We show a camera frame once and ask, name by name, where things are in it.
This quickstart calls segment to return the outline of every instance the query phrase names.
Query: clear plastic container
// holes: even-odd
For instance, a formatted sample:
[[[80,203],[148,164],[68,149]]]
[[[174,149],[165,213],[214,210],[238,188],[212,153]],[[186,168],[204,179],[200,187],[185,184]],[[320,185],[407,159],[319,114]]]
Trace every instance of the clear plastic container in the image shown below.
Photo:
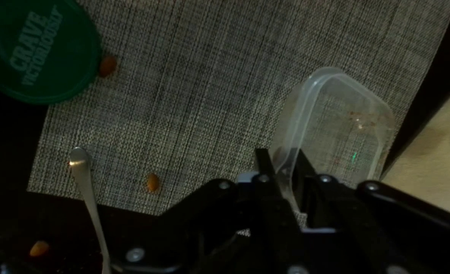
[[[297,208],[290,182],[297,147],[315,171],[355,187],[379,175],[393,130],[379,97],[338,68],[315,69],[287,95],[270,146],[282,196]]]

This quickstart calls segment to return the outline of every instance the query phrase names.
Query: green container lid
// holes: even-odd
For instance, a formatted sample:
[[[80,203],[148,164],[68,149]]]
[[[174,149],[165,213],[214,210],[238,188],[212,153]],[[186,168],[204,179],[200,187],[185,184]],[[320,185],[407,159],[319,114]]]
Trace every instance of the green container lid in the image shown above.
[[[98,62],[97,30],[74,0],[0,0],[0,91],[56,103],[80,92]]]

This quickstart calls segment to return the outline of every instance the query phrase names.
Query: screw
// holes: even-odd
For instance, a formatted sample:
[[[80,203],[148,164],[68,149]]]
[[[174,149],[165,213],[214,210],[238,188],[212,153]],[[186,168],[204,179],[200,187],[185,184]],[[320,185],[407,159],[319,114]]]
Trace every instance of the screw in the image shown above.
[[[331,176],[329,176],[329,175],[320,175],[320,176],[319,176],[319,181],[320,181],[320,182],[325,182],[325,184],[326,184],[326,182],[331,182]]]
[[[262,173],[262,175],[258,176],[258,181],[267,182],[268,181],[268,176]]]
[[[408,270],[399,264],[388,264],[385,272],[387,274],[408,274]]]
[[[303,269],[300,264],[288,266],[287,274],[306,274],[306,269]]]
[[[229,188],[229,184],[227,184],[227,181],[221,181],[221,182],[218,184],[218,187],[220,187],[221,190],[224,190],[224,188]]]
[[[130,263],[136,263],[144,258],[145,251],[142,248],[132,248],[127,251],[124,258]]]
[[[378,190],[378,184],[375,184],[375,182],[366,182],[364,187],[370,191]]]

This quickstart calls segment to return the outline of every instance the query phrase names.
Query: black surface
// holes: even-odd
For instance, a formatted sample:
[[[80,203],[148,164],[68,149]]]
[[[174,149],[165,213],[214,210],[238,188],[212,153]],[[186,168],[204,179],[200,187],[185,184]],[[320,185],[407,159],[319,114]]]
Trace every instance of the black surface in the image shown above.
[[[448,95],[450,28],[387,162]],[[45,106],[24,104],[0,94],[0,248],[42,269],[63,266],[65,272],[71,274],[98,272],[97,245],[83,203],[25,191],[45,109]],[[132,237],[142,232],[153,219],[107,206],[100,206],[100,214],[109,249],[118,249],[122,241],[132,241]],[[48,240],[51,249],[42,258],[28,258],[28,248],[37,238]]]

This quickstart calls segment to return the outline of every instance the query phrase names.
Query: gray woven mat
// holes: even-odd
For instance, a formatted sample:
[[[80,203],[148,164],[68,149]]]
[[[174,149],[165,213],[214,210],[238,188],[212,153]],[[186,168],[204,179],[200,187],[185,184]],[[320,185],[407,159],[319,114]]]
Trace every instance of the gray woven mat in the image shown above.
[[[97,200],[144,213],[249,168],[284,94],[320,65],[344,69],[401,121],[450,19],[446,0],[80,2],[118,69],[48,109],[28,190],[78,196],[66,159],[81,144]]]

